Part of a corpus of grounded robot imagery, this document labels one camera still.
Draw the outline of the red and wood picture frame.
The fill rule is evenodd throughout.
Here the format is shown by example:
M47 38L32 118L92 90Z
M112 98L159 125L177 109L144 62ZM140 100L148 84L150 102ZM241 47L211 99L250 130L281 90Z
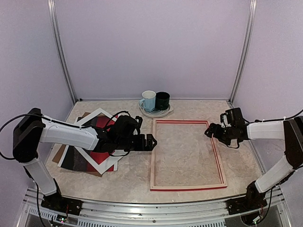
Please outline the red and wood picture frame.
M154 119L150 190L185 192L227 187L220 152L204 135L206 120Z

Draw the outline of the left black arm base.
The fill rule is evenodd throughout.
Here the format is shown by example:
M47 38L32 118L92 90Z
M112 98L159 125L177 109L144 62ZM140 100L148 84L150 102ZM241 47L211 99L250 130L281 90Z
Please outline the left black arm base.
M83 201L68 197L63 197L55 179L53 179L56 192L52 195L43 196L41 206L50 210L65 213L67 216L72 214L79 216Z

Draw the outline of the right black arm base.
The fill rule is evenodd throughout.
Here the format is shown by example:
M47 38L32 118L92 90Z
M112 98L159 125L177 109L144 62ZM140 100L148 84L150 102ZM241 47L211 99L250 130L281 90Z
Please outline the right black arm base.
M256 188L255 182L256 181L253 181L248 185L245 196L227 200L226 204L229 215L239 214L267 206L267 201L265 199L266 193L260 193Z

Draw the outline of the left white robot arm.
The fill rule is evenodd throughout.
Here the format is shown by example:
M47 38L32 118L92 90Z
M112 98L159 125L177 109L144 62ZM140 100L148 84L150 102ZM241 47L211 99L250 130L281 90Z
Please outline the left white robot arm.
M152 134L142 134L142 117L131 117L121 111L109 117L103 127L76 125L61 122L43 115L39 108L20 115L21 121L13 131L13 157L20 162L29 176L56 210L66 206L56 181L39 160L37 148L40 143L69 145L97 153L112 155L117 150L126 154L131 151L152 151L157 141Z

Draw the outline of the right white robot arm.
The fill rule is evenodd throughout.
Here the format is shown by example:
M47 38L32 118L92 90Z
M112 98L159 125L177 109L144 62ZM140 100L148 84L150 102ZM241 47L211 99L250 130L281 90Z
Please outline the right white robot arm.
M246 120L240 108L226 110L220 116L220 123L211 123L205 131L209 138L231 146L236 141L250 141L257 152L264 146L267 155L260 155L263 164L268 164L266 172L247 187L249 194L242 199L242 206L252 210L261 197L271 188L286 181L303 166L303 113L269 120Z

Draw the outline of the white mat board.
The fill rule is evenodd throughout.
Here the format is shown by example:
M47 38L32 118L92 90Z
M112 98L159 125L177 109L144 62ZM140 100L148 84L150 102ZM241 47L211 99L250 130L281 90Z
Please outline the white mat board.
M99 116L100 114L106 116L108 119L110 119L112 117L112 115L109 114L107 111L103 110L102 108L98 108L97 110L86 115L79 121L75 120L74 123L76 125L83 125L84 123L88 122L89 120L93 119L94 117ZM122 158L122 157L108 156L99 164L84 149L79 148L79 147L75 147L75 149L100 175L104 174L112 166L116 166L118 161Z

